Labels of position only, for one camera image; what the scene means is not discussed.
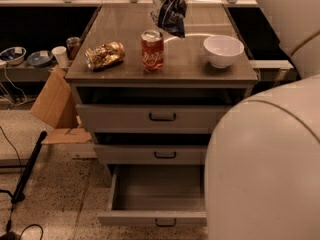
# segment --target ceramic bowl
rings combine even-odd
[[[231,36],[214,35],[203,42],[208,61],[216,68],[226,68],[233,64],[244,50],[244,45]]]
[[[0,53],[0,60],[6,61],[9,65],[19,65],[23,62],[26,52],[23,47],[11,47]]]
[[[53,54],[50,51],[34,52],[27,58],[28,64],[36,68],[46,67],[52,63],[52,60]]]

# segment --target snack bag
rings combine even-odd
[[[187,0],[153,0],[151,17],[157,27],[171,35],[184,38]]]

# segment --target metal canister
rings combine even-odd
[[[156,72],[164,63],[164,44],[161,32],[149,29],[141,35],[142,64],[149,72]]]
[[[111,42],[99,45],[85,51],[88,67],[92,71],[99,71],[107,66],[120,62],[125,57],[123,45],[120,42]]]

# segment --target speckled floor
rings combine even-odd
[[[21,159],[30,156],[41,131],[50,126],[30,114],[31,105],[8,110],[0,104],[0,125]],[[13,148],[0,133],[1,159],[15,159]],[[15,191],[20,169],[0,168],[0,189]],[[42,226],[44,240],[74,239],[207,239],[206,227],[108,227],[96,214],[106,210],[109,188],[96,159],[73,159],[63,144],[43,146],[24,190],[25,200],[15,205],[12,231],[21,234],[31,224]],[[5,234],[11,201],[0,194],[0,236]],[[40,229],[25,231],[23,240],[40,239]]]

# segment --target power cord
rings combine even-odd
[[[19,160],[19,165],[20,165],[20,176],[22,175],[22,163],[21,163],[21,158],[19,156],[19,153],[18,153],[18,150],[16,149],[16,147],[11,143],[11,141],[9,140],[9,138],[7,137],[7,135],[5,134],[2,126],[0,125],[0,130],[3,134],[3,136],[5,137],[5,139],[8,141],[8,143],[11,145],[11,147],[14,149],[14,151],[16,152],[16,155],[18,157],[18,160]]]
[[[18,240],[21,239],[23,233],[24,233],[27,229],[32,228],[32,227],[38,227],[38,228],[40,228],[41,235],[40,235],[39,240],[41,240],[42,237],[43,237],[43,228],[42,228],[39,224],[31,224],[31,225],[29,225],[28,227],[26,227],[24,230],[22,230],[21,235],[19,236]]]
[[[22,95],[24,96],[25,100],[24,100],[23,102],[18,103],[18,104],[12,104],[12,101],[10,101],[9,99],[7,99],[6,97],[4,97],[4,96],[1,96],[1,97],[4,97],[5,99],[9,100],[9,102],[10,102],[11,105],[13,105],[13,106],[21,106],[21,105],[25,104],[25,103],[28,101],[27,95],[24,93],[24,91],[23,91],[21,88],[15,86],[14,83],[12,83],[12,81],[11,81],[11,80],[9,79],[9,77],[7,76],[7,62],[0,60],[0,68],[3,68],[3,69],[4,69],[4,76],[6,77],[6,79],[8,80],[8,82],[9,82],[14,88],[16,88],[17,90],[19,90],[19,91],[22,93]]]
[[[0,98],[5,99],[6,101],[8,101],[10,103],[11,106],[15,106],[15,103],[13,103],[10,99],[8,99],[7,97],[0,95]]]
[[[8,143],[11,145],[11,147],[15,150],[15,152],[16,152],[16,154],[17,154],[17,157],[18,157],[18,160],[19,160],[19,164],[20,164],[20,169],[21,169],[21,175],[20,175],[20,176],[22,176],[22,164],[21,164],[21,159],[20,159],[19,153],[18,153],[16,147],[11,143],[11,141],[9,140],[9,138],[7,137],[7,135],[5,134],[5,132],[4,132],[4,130],[3,130],[3,128],[2,128],[1,125],[0,125],[0,130],[1,130],[2,134],[3,134],[3,136],[5,137],[5,139],[8,141]],[[0,193],[8,193],[8,194],[11,196],[10,191],[2,190],[2,189],[0,189],[0,191],[1,191]],[[12,219],[11,219],[11,218],[12,218],[12,213],[13,213],[13,211],[14,211],[14,204],[12,204],[12,206],[11,206],[10,215],[9,215],[9,220],[8,220],[8,222],[7,222],[7,225],[6,225],[6,232],[7,232],[6,235],[9,235],[9,234],[10,234],[11,236],[12,236],[12,234],[13,234],[12,232],[10,232],[11,226],[12,226]],[[23,229],[22,232],[21,232],[21,235],[20,235],[19,238],[18,238],[18,240],[20,240],[21,237],[22,237],[22,235],[23,235],[23,233],[24,233],[27,229],[29,229],[29,228],[31,228],[31,227],[39,227],[39,228],[40,228],[40,230],[41,230],[41,235],[40,235],[40,239],[39,239],[39,240],[41,240],[42,237],[43,237],[43,228],[42,228],[39,224],[31,224],[31,225],[27,226],[25,229]]]

